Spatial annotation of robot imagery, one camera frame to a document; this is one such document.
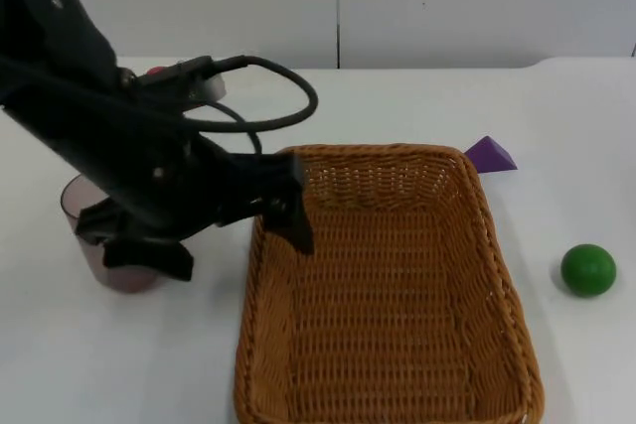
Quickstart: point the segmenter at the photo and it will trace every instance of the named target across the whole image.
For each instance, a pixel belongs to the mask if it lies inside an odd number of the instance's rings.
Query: clear plastic cup
[[[86,177],[79,175],[62,191],[62,211],[75,233],[80,212],[106,199],[107,195]],[[146,267],[129,265],[108,269],[103,265],[103,247],[90,245],[78,237],[81,251],[95,279],[102,285],[122,293],[139,293],[157,284],[160,274]]]

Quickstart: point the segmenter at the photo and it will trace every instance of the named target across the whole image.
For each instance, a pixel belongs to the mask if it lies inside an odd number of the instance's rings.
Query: green ball
[[[565,254],[560,275],[576,295],[595,297],[609,290],[616,280],[616,264],[607,250],[585,243]]]

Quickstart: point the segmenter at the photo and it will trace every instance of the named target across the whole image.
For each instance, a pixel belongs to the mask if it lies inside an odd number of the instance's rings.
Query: white table
[[[123,59],[138,71],[174,59]],[[482,178],[539,358],[544,422],[633,420],[636,376],[636,63],[557,59],[522,70],[303,71],[321,104],[306,123],[262,135],[301,143],[438,143],[485,134],[520,170]],[[256,119],[291,111],[293,86],[250,69],[226,77],[226,103]],[[198,110],[198,117],[212,117]],[[235,422],[234,352],[249,224],[188,241],[194,281],[139,296],[97,285],[58,197],[74,175],[0,116],[0,421],[83,424]],[[216,136],[248,151],[242,136]],[[554,282],[563,253],[608,248],[606,295]]]

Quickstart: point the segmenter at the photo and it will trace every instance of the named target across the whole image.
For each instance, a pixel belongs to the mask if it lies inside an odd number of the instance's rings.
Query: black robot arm
[[[308,105],[283,118],[245,122],[216,103],[206,84],[249,65],[295,82]],[[313,253],[300,160],[260,154],[255,139],[316,109],[315,90],[292,71],[256,57],[200,57],[137,77],[117,66],[79,0],[0,0],[0,102],[108,194],[81,212],[76,230],[104,245],[106,267],[143,265],[189,280],[193,259],[181,240],[255,215],[299,251]],[[235,122],[183,115],[203,103]],[[257,151],[231,154],[204,131],[248,133]]]

